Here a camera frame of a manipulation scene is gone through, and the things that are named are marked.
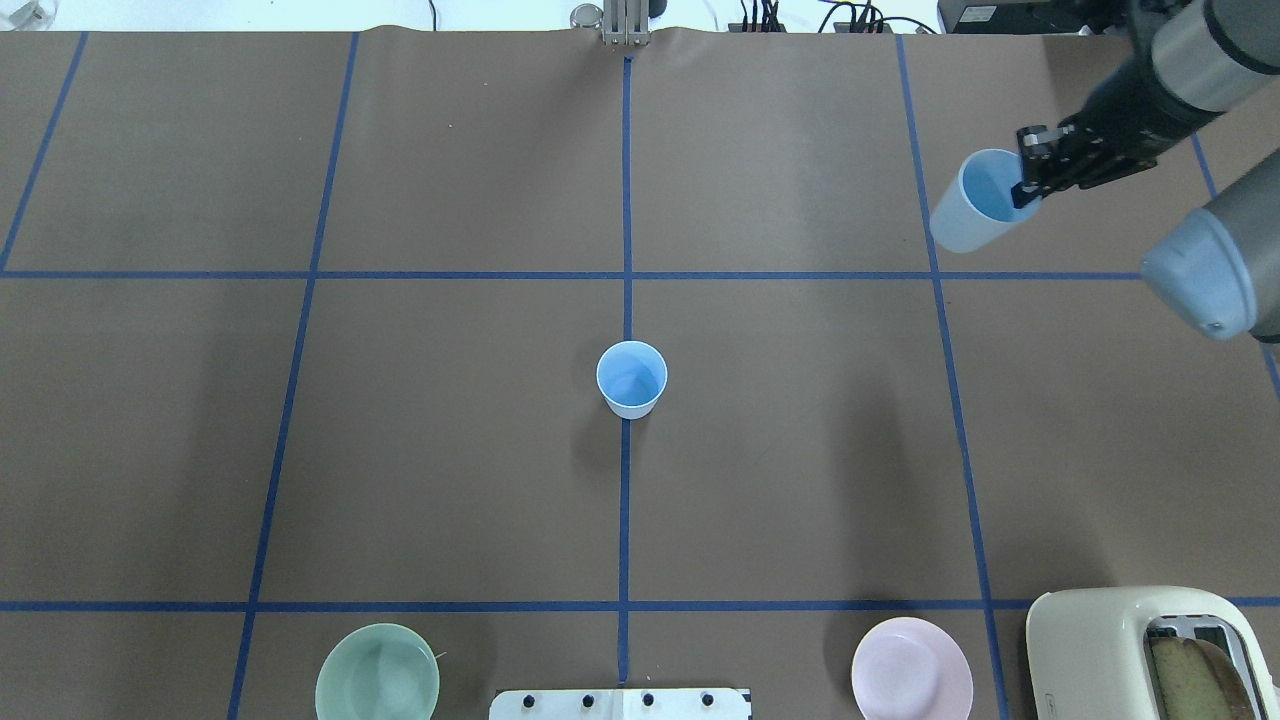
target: paper cup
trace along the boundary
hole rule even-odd
[[[595,384],[618,418],[637,420],[653,410],[667,389],[667,361],[652,345],[635,340],[620,342],[600,356]]]
[[[1023,181],[1016,154],[987,149],[969,155],[929,215],[933,242],[951,252],[973,252],[1039,209],[1039,200],[1014,208],[1010,190]]]

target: bread slice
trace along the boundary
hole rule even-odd
[[[1151,638],[1151,657],[1167,720],[1257,720],[1231,659],[1192,638]]]

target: pink plate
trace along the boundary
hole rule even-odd
[[[850,674],[867,720],[965,720],[973,708],[973,673],[960,646],[918,618],[872,628]]]

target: grid line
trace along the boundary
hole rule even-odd
[[[1201,174],[1204,176],[1208,196],[1217,197],[1217,183],[1213,182],[1213,173],[1208,169],[1208,158],[1204,155],[1204,146],[1201,145],[1199,133],[1192,133],[1192,149],[1196,150],[1196,161],[1199,163]]]
[[[622,340],[632,337],[634,270],[631,255],[631,63],[622,59]],[[631,420],[621,419],[618,443],[618,687],[631,666]]]
[[[1238,607],[1280,607],[1280,596],[1224,596]],[[1033,598],[993,598],[992,610],[1025,611]],[[983,600],[552,600],[552,601],[280,601],[259,602],[264,614],[548,614],[548,612],[916,612],[982,611]],[[248,602],[111,601],[111,600],[17,600],[0,601],[0,612],[142,612],[142,614],[241,614]]]
[[[289,366],[289,380],[284,389],[284,405],[280,410],[280,429],[275,441],[275,456],[271,460],[271,478],[268,483],[266,501],[262,507],[262,527],[257,537],[257,552],[253,560],[253,575],[250,580],[248,607],[244,611],[244,626],[241,633],[239,655],[236,660],[236,674],[232,680],[230,700],[227,703],[227,720],[239,715],[241,693],[244,688],[244,673],[248,669],[248,651],[253,641],[253,623],[257,619],[257,601],[262,589],[262,571],[266,566],[266,551],[271,539],[271,521],[275,514],[275,498],[280,487],[280,470],[284,466],[284,451],[289,439],[289,423],[293,418],[293,400],[298,389],[298,372],[302,365],[302,351],[307,340],[307,323],[311,319],[311,302],[315,297],[316,270],[320,266],[320,252],[324,249],[324,231],[329,215],[329,197],[333,193],[333,178],[338,172],[338,152],[342,150],[342,129],[347,119],[347,100],[351,96],[351,79],[356,69],[356,51],[360,47],[360,33],[351,33],[351,47],[347,51],[347,69],[342,81],[342,95],[338,100],[338,118],[334,122],[333,145],[329,149],[329,169],[325,173],[324,191],[320,193],[320,211],[316,218],[316,234],[311,245],[311,277],[302,293],[302,310],[298,313],[298,332],[293,342],[293,360]]]
[[[1036,270],[0,270],[14,281],[1139,281],[1138,273]]]
[[[1267,374],[1271,375],[1271,387],[1276,391],[1276,400],[1280,400],[1280,368],[1276,368],[1276,359],[1262,347],[1262,361],[1267,365]]]
[[[45,164],[45,154],[49,152],[49,145],[54,141],[54,131],[58,128],[58,120],[63,117],[63,106],[67,105],[67,96],[72,91],[72,81],[76,79],[76,70],[79,69],[81,58],[84,55],[84,45],[88,44],[88,33],[82,32],[79,40],[76,42],[76,53],[72,54],[72,61],[67,67],[67,76],[63,78],[63,87],[58,91],[58,101],[54,102],[54,111],[49,115],[49,124],[45,127],[45,135],[40,138],[40,149],[36,150],[36,159],[31,163],[31,172],[27,173],[27,184],[22,188],[22,196],[18,199],[18,209],[14,210],[13,222],[9,224],[9,234],[5,236],[4,250],[0,250],[0,270],[5,269],[9,264],[9,255],[13,254],[13,245],[18,241],[18,229],[22,227],[22,218],[27,214],[27,202],[31,201],[31,193],[36,190],[36,179],[40,177],[40,168]]]
[[[983,616],[987,621],[987,644],[991,655],[991,671],[996,684],[996,703],[1001,720],[1009,720],[1009,698],[1005,696],[1005,669],[1000,656],[1000,635],[996,632],[996,614],[991,605],[991,578],[987,573],[987,550],[982,539],[982,519],[978,511],[978,492],[973,482],[973,462],[969,456],[969,437],[964,424],[964,405],[960,401],[960,382],[956,377],[955,354],[951,348],[951,325],[947,323],[946,297],[942,291],[942,277],[938,273],[938,251],[929,231],[929,196],[924,186],[924,159],[920,156],[920,137],[915,126],[915,102],[911,99],[911,74],[906,64],[906,47],[902,36],[893,36],[897,45],[897,69],[902,82],[902,104],[906,113],[908,135],[911,141],[911,163],[915,167],[915,190],[920,202],[920,224],[924,227],[924,243],[929,252],[929,272],[933,274],[933,302],[938,314],[938,332],[942,340],[942,356],[947,368],[947,386],[951,392],[951,416],[956,427],[956,442],[960,445],[960,459],[964,466],[965,495],[969,505],[969,529],[973,538],[973,555],[978,566],[978,588],[982,592]]]

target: electronic device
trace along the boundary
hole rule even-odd
[[[1202,683],[1161,665],[1152,647],[1181,638],[1221,659],[1245,707],[1280,720],[1266,660],[1248,620],[1226,600],[1179,587],[1073,589],[1041,596],[1027,615],[1027,660],[1041,720],[1164,720],[1194,706]],[[1164,676],[1160,667],[1164,667]]]
[[[950,33],[1050,35],[1079,32],[1084,19],[1061,0],[938,0]]]

